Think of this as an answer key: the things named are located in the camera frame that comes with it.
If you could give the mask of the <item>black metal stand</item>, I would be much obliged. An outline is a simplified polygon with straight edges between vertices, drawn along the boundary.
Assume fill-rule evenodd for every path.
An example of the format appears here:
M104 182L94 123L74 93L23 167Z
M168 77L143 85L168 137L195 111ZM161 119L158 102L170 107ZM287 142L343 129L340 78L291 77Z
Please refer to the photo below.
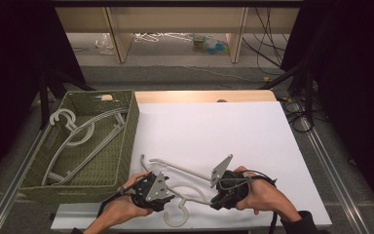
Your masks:
M41 74L41 77L39 78L39 95L41 100L41 130L45 129L50 119L48 90L52 92L55 98L63 99L66 94L64 83L70 83L73 86L84 91L94 90L94 88L88 86L85 81L75 79L65 72L53 68L45 69Z
M278 78L268 82L261 87L261 90L270 90L276 85L291 78L291 84L288 87L290 95L296 96L301 92L305 94L305 107L303 111L304 117L307 119L310 127L314 126L313 121L313 74L310 71L309 65L301 61L293 68L289 69Z

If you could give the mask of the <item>colourful plastic toys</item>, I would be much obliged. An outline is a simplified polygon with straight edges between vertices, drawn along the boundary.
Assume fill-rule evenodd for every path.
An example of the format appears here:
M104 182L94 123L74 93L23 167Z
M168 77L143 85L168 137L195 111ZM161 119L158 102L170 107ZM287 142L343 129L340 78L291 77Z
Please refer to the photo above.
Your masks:
M194 34L192 42L195 49L200 49L209 55L217 53L229 54L229 48L226 43L213 39L209 36Z

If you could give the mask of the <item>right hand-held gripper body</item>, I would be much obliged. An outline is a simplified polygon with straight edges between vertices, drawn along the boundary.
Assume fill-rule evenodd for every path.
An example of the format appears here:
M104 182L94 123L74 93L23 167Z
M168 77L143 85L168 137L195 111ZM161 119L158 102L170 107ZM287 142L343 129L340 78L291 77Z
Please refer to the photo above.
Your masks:
M212 170L210 179L210 186L217 190L217 195L210 200L210 203L221 201L224 209L234 208L239 201L247 196L249 191L248 179L242 173L228 170L232 159L233 156L228 155L219 163Z

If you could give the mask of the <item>person's left hand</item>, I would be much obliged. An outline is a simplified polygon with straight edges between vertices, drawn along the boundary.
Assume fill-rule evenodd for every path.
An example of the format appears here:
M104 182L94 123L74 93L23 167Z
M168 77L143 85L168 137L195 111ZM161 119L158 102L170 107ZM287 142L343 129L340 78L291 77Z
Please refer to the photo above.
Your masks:
M101 217L106 220L107 226L111 227L151 213L153 213L151 209L143 209L135 205L130 195L122 195L109 203Z

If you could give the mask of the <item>person's right hand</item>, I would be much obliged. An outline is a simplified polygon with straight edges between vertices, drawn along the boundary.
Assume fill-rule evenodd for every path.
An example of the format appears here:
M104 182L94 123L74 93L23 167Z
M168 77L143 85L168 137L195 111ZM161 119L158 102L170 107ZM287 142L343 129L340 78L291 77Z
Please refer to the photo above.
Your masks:
M301 219L295 206L274 185L264 179L255 179L247 184L248 194L236 204L239 211L253 209L255 215L260 211L277 213L286 222Z

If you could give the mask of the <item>aluminium rail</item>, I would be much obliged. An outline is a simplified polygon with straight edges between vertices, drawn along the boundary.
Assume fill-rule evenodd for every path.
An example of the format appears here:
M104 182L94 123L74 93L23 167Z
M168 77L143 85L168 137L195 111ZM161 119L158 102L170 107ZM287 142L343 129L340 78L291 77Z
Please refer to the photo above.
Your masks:
M331 158L325 149L318 132L315 130L314 125L306 118L301 120L304 131L307 133L308 138L313 146L318 160L323 167L325 174L335 192L339 203L344 210L344 213L354 230L355 234L370 234L370 230L365 224L363 215L354 202L353 197L349 193L345 183L341 179L336 167L334 166Z
M0 229L19 196L19 185L42 135L42 130L19 134L0 162Z

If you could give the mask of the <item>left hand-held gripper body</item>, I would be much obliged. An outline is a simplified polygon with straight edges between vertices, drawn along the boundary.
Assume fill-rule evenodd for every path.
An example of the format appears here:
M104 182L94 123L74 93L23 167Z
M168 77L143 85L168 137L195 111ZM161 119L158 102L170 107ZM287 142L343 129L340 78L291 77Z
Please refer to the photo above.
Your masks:
M166 185L167 176L163 173L148 174L139 180L133 189L131 199L133 203L142 209L151 209L153 212L161 212L165 204L169 203L174 195L168 193Z

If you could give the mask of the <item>white table sheet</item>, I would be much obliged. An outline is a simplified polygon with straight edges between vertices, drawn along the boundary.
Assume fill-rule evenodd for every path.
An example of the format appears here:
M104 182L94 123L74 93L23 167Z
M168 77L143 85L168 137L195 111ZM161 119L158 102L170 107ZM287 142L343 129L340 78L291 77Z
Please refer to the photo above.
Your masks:
M228 155L231 169L244 166L274 179L297 209L312 213L319 226L328 226L330 217L302 157L281 105L275 101L142 103L131 159L131 171L144 170L140 156L151 166L151 159L162 159L210 177L212 170ZM216 191L209 181L170 167L156 171L168 177L167 184L191 183L207 198ZM168 212L180 220L179 198L166 204L160 213L132 219L119 225L121 232L221 231L267 228L269 212L255 215L251 210L219 211L188 201L189 218L180 227L164 221Z

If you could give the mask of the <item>clear plastic bag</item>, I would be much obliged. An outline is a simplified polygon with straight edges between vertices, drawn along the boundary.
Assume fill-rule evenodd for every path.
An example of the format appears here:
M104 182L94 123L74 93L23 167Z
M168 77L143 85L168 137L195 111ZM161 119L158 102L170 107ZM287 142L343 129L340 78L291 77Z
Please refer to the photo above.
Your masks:
M114 46L109 33L103 33L101 38L95 41L95 47L102 55L114 55Z

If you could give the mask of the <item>beige wooden shelf unit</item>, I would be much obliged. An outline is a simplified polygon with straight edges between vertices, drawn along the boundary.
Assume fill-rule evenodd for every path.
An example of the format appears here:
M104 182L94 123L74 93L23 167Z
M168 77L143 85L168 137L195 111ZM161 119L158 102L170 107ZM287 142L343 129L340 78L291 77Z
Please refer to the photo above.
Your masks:
M268 25L275 34L289 34L298 8L273 7L57 7L66 32L108 33L118 63L129 54L135 32L223 33L231 62L239 61L243 35L261 33Z

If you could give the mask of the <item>black curtain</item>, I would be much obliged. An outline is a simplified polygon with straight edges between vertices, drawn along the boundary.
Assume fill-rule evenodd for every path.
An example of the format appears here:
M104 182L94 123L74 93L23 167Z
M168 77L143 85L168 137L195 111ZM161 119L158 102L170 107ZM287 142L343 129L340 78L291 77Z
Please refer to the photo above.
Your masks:
M42 87L85 81L48 0L0 0L0 162Z
M296 65L324 27L332 32L313 57L318 93L374 193L374 0L304 0L281 68Z

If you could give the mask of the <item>green woven basket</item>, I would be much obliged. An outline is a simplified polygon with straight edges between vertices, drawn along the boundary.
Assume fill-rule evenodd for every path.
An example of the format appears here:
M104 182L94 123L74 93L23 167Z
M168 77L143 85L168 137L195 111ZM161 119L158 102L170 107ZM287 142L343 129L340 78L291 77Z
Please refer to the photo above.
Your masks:
M106 199L129 178L138 116L133 91L67 93L19 192L48 204Z

